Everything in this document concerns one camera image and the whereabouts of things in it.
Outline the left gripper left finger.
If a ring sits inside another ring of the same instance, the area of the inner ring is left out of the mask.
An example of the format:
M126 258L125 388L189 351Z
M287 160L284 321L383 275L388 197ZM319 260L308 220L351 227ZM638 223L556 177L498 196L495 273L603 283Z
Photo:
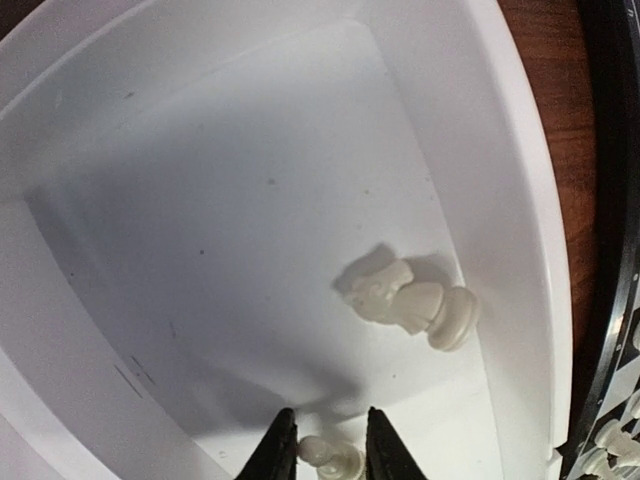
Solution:
M297 474L295 412L283 408L239 473L239 480L292 480Z

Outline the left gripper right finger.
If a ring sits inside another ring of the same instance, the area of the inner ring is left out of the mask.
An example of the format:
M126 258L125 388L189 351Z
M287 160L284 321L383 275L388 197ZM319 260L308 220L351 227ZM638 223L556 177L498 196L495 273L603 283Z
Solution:
M371 407L366 431L366 478L426 480L386 414Z

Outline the white pawn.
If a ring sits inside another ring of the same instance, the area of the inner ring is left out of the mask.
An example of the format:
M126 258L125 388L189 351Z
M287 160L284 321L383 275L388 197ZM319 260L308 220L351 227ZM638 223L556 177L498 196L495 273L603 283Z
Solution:
M306 436L297 446L300 460L313 467L321 480L366 478L365 455L352 444L332 443L318 436Z

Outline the black white chess board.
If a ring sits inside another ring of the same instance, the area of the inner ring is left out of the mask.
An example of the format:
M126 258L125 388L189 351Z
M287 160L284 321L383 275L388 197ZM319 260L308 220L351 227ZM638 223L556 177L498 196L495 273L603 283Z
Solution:
M639 4L581 1L596 129L598 266L573 366L564 479L636 479L639 454Z

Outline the white plastic compartment tray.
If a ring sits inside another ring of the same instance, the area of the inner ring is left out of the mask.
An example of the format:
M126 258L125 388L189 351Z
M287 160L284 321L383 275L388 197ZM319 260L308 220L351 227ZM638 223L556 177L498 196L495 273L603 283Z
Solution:
M332 288L384 243L458 350ZM431 479L555 479L558 193L495 1L47 1L1 42L1 475L230 479L276 413Z

